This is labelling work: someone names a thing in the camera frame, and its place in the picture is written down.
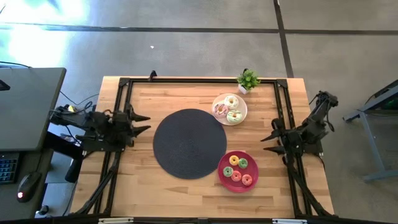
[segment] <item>black round placemat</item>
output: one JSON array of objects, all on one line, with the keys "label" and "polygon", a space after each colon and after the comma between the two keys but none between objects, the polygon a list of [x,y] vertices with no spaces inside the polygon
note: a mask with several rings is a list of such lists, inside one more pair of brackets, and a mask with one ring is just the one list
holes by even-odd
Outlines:
[{"label": "black round placemat", "polygon": [[197,179],[212,173],[225,151],[222,125],[202,110],[172,113],[155,132],[157,162],[166,172],[182,179]]}]

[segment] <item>potted plant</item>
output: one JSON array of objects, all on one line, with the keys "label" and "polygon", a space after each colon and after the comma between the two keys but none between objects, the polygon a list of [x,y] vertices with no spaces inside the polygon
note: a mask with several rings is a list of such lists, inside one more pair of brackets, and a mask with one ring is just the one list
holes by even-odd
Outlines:
[{"label": "potted plant", "polygon": [[237,78],[237,81],[239,83],[238,88],[243,94],[249,93],[251,89],[260,83],[257,73],[247,68],[243,70],[243,73]]}]

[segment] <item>wooden table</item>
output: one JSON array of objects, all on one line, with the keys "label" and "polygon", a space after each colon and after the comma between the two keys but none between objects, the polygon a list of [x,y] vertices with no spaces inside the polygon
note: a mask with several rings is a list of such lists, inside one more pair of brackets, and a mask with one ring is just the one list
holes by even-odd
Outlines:
[{"label": "wooden table", "polygon": [[[119,78],[104,77],[97,111],[113,110]],[[304,81],[301,78],[288,78],[287,81],[295,122],[300,124],[310,113]],[[186,108],[210,112],[213,100],[222,93],[237,94],[248,105],[248,115],[241,124],[223,126],[228,141],[227,152],[245,151],[259,166],[256,187],[243,194],[224,188],[215,171],[196,180],[169,175],[157,163],[152,148],[155,130],[167,115]],[[282,91],[281,97],[285,108]],[[272,85],[259,85],[251,93],[243,95],[237,84],[230,83],[135,83],[131,103],[137,114],[151,117],[151,120],[136,126],[152,127],[135,139],[134,147],[127,147],[122,154],[112,217],[294,217],[287,169],[280,156],[262,149],[275,146],[276,141],[260,142],[260,139],[270,135],[271,120],[278,117]],[[81,208],[97,187],[103,157],[104,153],[96,152],[84,160],[71,212]],[[333,213],[321,161],[306,155],[303,156],[303,163],[308,187],[324,208]],[[301,192],[298,196],[304,211]]]}]

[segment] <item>donut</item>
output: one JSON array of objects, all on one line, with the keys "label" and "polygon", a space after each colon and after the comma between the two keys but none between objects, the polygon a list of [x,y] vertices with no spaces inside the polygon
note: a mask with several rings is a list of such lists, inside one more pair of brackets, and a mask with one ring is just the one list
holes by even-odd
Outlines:
[{"label": "donut", "polygon": [[249,174],[244,174],[242,177],[242,183],[246,186],[251,185],[251,183],[253,182],[253,178],[251,178],[251,176]]},{"label": "donut", "polygon": [[242,120],[242,113],[238,110],[230,110],[226,115],[226,119],[229,123],[238,123]]},{"label": "donut", "polygon": [[213,115],[216,118],[225,118],[228,110],[228,107],[223,102],[219,102],[213,107]]},{"label": "donut", "polygon": [[236,170],[236,171],[234,171],[234,172],[232,173],[231,178],[232,178],[233,181],[238,182],[238,181],[241,180],[242,174],[241,174],[239,171]]},{"label": "donut", "polygon": [[239,105],[239,100],[234,95],[229,95],[224,99],[224,104],[228,107],[228,109],[236,109]]},{"label": "donut", "polygon": [[238,156],[235,156],[235,155],[231,156],[231,157],[229,158],[229,163],[230,163],[232,166],[236,166],[236,165],[239,163],[239,157],[238,157]]},{"label": "donut", "polygon": [[248,166],[248,161],[244,158],[239,160],[239,167],[245,169]]},{"label": "donut", "polygon": [[225,167],[223,169],[223,174],[226,177],[231,177],[233,172],[234,172],[234,170],[231,167]]}]

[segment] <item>gray metal stand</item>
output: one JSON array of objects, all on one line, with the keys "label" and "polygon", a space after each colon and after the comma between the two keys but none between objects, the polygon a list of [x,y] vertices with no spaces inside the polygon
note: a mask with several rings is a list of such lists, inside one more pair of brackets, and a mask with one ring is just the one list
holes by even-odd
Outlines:
[{"label": "gray metal stand", "polygon": [[[385,105],[386,103],[392,101],[394,98],[398,96],[398,85],[395,87],[390,88],[388,91],[385,93],[379,95],[373,100],[370,100],[367,102],[362,108],[356,110],[354,113],[351,113],[348,116],[343,117],[343,120],[345,120],[347,123],[350,121],[354,120],[355,118],[360,118],[361,122],[364,126],[365,132],[368,135],[369,143],[371,145],[372,153],[375,158],[375,162],[377,165],[377,168],[379,169],[379,172],[376,172],[374,174],[369,174],[363,177],[365,182],[369,182],[372,180],[379,180],[379,179],[384,179],[387,177],[398,177],[398,170],[387,170],[383,161],[382,157],[380,155],[379,148],[377,147],[376,144],[376,135],[374,134],[374,131],[371,129],[371,125],[369,124],[369,118],[368,118],[368,113],[374,114],[377,113],[380,116],[379,118],[382,119],[383,115],[385,117],[388,117],[392,115],[392,113],[396,113],[398,115],[398,111],[394,110],[375,110],[380,108],[382,105]],[[398,119],[398,116],[391,116],[393,119]],[[398,150],[398,145],[391,144],[394,147],[397,148]]]}]

